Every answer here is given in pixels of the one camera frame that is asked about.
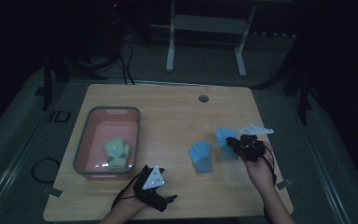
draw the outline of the white metal frame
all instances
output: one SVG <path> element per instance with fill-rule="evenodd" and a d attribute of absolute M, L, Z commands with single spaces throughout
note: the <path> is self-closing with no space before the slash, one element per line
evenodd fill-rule
<path fill-rule="evenodd" d="M 237 20 L 175 14 L 175 0 L 172 0 L 171 4 L 170 45 L 168 46 L 167 64 L 165 67 L 167 72 L 173 71 L 173 61 L 175 56 L 174 34 L 177 29 L 241 35 L 241 42 L 234 48 L 234 53 L 237 60 L 239 75 L 240 77 L 246 77 L 242 51 L 246 42 L 246 37 L 249 34 L 253 16 L 255 15 L 255 7 L 252 7 L 247 20 Z"/>

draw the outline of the blue glove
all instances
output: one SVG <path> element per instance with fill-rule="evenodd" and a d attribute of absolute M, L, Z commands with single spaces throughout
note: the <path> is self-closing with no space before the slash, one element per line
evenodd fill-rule
<path fill-rule="evenodd" d="M 217 142 L 222 149 L 222 156 L 225 160 L 237 160 L 238 155 L 234 149 L 227 144 L 227 138 L 237 138 L 239 132 L 233 131 L 230 128 L 218 128 L 216 131 Z"/>
<path fill-rule="evenodd" d="M 212 146 L 210 144 L 199 141 L 193 144 L 188 151 L 191 160 L 196 166 L 197 174 L 210 173 L 213 171 L 211 148 Z"/>

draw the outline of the pink plastic tub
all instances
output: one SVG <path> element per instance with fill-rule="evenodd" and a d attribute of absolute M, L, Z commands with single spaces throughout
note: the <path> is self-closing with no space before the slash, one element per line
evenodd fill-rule
<path fill-rule="evenodd" d="M 129 179 L 134 176 L 141 113 L 135 107 L 95 107 L 91 109 L 74 158 L 74 169 L 87 179 Z M 130 146 L 127 165 L 108 167 L 106 141 L 122 138 Z"/>

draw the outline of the human arm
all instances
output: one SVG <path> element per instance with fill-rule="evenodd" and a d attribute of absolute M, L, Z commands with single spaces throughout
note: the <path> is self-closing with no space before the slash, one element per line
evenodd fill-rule
<path fill-rule="evenodd" d="M 147 207 L 147 204 L 142 203 L 134 197 L 134 183 L 135 181 L 124 191 L 121 200 L 119 200 L 113 209 L 103 218 L 101 224 L 122 224 Z"/>
<path fill-rule="evenodd" d="M 272 164 L 272 146 L 268 143 L 264 143 L 264 145 L 269 149 L 266 150 L 264 157 L 270 164 Z M 245 163 L 252 183 L 260 193 L 266 212 L 273 223 L 295 223 L 290 214 L 287 212 L 281 197 L 275 189 L 272 172 L 266 162 L 264 160 L 258 160 L 256 162 L 246 161 L 243 157 L 241 157 L 241 159 Z"/>

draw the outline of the table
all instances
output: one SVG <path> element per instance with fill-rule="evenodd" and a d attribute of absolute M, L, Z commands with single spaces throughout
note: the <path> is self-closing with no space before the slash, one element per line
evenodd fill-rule
<path fill-rule="evenodd" d="M 199 100 L 201 95 L 209 101 Z M 134 219 L 262 216 L 263 203 L 240 160 L 223 160 L 214 132 L 234 130 L 250 123 L 263 126 L 252 92 L 241 87 L 90 85 L 62 159 L 53 188 L 61 198 L 49 197 L 47 221 L 99 220 L 128 180 L 87 180 L 72 162 L 89 111 L 99 105 L 135 106 L 141 111 L 136 172 L 145 164 L 164 168 L 166 184 L 161 196 L 177 194 L 167 210 L 147 207 Z M 259 139 L 269 141 L 266 135 Z M 213 172 L 196 174 L 187 151 L 199 140 L 212 147 Z M 282 174 L 275 162 L 278 183 Z M 288 209 L 293 206 L 286 189 L 279 194 Z"/>

